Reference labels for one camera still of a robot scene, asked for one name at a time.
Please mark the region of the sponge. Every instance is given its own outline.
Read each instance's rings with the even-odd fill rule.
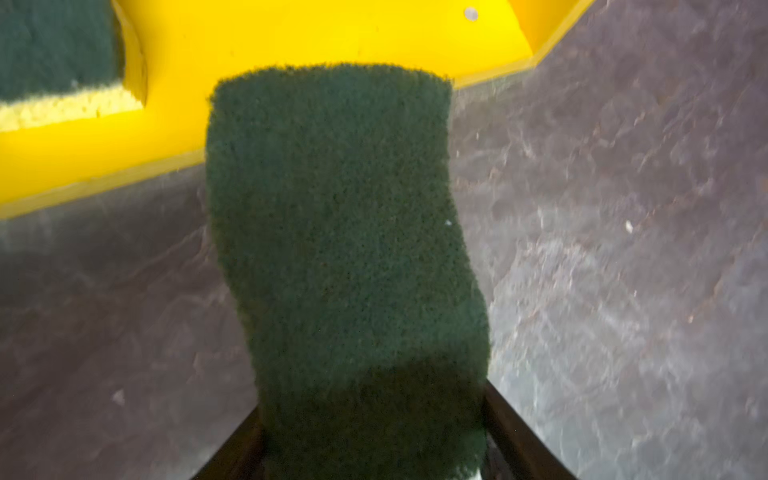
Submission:
[[[0,131],[141,108],[137,45],[116,2],[0,2]]]
[[[485,454],[485,302],[449,190],[451,85],[388,65],[220,84],[210,221],[275,480],[445,480]]]

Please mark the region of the yellow foam layer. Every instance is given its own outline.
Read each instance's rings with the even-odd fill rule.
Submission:
[[[69,95],[51,95],[0,103],[0,132],[41,127],[62,121],[99,118],[143,105],[118,83],[104,88],[86,88]]]

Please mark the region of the metal rivet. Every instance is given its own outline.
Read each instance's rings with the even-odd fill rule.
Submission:
[[[464,9],[464,16],[470,22],[476,22],[478,19],[478,9],[475,7],[467,7]]]

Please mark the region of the green scouring pad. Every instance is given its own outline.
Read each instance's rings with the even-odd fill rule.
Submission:
[[[0,1],[0,102],[120,81],[109,0]]]
[[[273,480],[446,480],[485,454],[485,302],[449,190],[451,85],[387,65],[216,89],[211,224]]]

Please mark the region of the yellow sponge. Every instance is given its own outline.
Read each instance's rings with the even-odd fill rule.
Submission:
[[[147,69],[136,32],[117,0],[111,0],[120,24],[125,58],[121,80],[69,94],[39,94],[0,101],[0,132],[41,127],[62,121],[97,118],[138,110],[146,99]]]

